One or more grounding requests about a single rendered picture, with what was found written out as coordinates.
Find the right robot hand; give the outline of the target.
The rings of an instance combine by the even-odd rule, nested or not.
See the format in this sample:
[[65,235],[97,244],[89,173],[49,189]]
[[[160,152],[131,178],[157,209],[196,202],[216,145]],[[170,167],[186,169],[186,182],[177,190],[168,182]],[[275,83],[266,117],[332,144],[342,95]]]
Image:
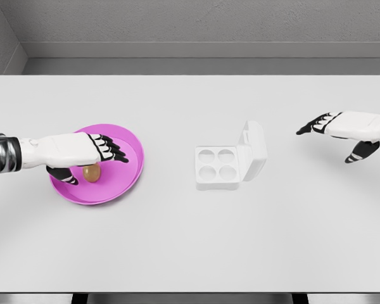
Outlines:
[[368,158],[380,147],[380,114],[361,111],[341,111],[322,114],[296,133],[315,132],[338,139],[353,139],[356,146],[346,157],[345,163],[354,163]]

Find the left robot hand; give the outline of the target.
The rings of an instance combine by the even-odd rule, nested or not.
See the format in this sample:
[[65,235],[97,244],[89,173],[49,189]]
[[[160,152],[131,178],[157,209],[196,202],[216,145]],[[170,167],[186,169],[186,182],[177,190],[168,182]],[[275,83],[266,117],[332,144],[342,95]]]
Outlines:
[[78,132],[47,136],[38,141],[37,150],[42,153],[47,172],[73,186],[78,185],[79,181],[72,174],[72,167],[108,161],[129,162],[120,146],[104,134]]

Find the brown egg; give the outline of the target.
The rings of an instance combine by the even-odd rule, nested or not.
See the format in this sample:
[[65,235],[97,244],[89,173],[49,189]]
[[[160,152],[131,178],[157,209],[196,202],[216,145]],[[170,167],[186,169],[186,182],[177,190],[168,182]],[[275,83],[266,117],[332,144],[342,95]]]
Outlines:
[[98,163],[82,167],[83,178],[90,183],[95,183],[101,177],[101,166]]

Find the white egg box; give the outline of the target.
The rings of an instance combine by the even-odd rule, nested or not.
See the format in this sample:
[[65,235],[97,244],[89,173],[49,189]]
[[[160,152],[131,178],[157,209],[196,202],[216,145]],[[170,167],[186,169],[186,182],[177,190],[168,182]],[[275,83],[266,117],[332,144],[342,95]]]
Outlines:
[[235,146],[195,147],[196,188],[236,190],[241,182],[251,181],[260,173],[267,157],[263,128],[249,120]]

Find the pink round plate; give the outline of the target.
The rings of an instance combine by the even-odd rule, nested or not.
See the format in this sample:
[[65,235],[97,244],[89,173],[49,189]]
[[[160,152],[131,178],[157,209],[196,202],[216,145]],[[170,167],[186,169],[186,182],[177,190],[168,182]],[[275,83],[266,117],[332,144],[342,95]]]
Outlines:
[[101,175],[90,183],[84,179],[82,167],[70,170],[79,184],[73,186],[50,176],[54,190],[63,198],[80,205],[97,205],[111,201],[127,192],[138,180],[144,165],[144,150],[140,140],[130,130],[113,124],[95,124],[78,130],[88,134],[103,134],[113,139],[129,159],[128,163],[104,161],[99,164]]

